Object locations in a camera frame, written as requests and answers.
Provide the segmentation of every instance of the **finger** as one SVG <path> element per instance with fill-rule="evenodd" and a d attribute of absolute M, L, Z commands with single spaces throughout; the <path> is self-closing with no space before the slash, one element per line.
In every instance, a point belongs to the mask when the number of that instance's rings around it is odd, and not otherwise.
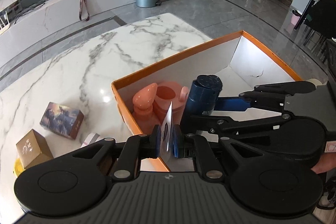
<path fill-rule="evenodd" d="M 311 169 L 316 174 L 327 172 L 336 167 L 336 153 L 324 153 L 319 162 Z"/>

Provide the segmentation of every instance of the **dark blue bottle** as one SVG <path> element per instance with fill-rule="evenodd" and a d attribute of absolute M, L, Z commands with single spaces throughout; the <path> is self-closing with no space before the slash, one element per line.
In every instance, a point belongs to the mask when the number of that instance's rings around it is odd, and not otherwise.
<path fill-rule="evenodd" d="M 213 112 L 222 88 L 222 81 L 216 75 L 199 75 L 193 81 L 180 123 L 182 133 L 193 131 L 190 115 L 210 115 Z"/>

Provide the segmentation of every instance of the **white label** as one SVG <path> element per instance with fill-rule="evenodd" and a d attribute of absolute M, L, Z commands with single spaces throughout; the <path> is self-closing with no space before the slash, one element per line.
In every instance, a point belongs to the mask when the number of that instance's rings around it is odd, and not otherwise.
<path fill-rule="evenodd" d="M 329 141 L 325 144 L 325 153 L 336 152 L 336 141 Z"/>

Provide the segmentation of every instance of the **marble table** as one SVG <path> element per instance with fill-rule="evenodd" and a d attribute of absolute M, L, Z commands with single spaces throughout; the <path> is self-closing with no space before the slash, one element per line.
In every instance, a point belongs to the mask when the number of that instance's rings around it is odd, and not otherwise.
<path fill-rule="evenodd" d="M 30 129 L 42 134 L 54 157 L 81 146 L 91 132 L 126 141 L 131 135 L 117 110 L 111 82 L 210 38 L 172 14 L 122 26 L 74 46 L 25 74 L 0 93 L 0 223 L 23 215 L 13 185 L 16 143 Z M 43 129 L 48 102 L 80 109 L 76 140 Z"/>

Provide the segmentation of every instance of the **pink plastic bottle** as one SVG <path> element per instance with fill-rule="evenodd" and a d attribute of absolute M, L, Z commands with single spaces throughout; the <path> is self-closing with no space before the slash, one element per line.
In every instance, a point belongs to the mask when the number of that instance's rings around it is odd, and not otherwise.
<path fill-rule="evenodd" d="M 163 123 L 166 117 L 170 102 L 172 102 L 173 123 L 179 124 L 188 98 L 189 89 L 182 87 L 176 82 L 163 82 L 157 85 L 153 111 Z"/>
<path fill-rule="evenodd" d="M 161 122 L 153 112 L 153 101 L 155 99 L 158 85 L 150 84 L 139 90 L 133 96 L 134 112 L 132 113 L 135 121 L 144 134 L 151 134 L 153 127 Z"/>

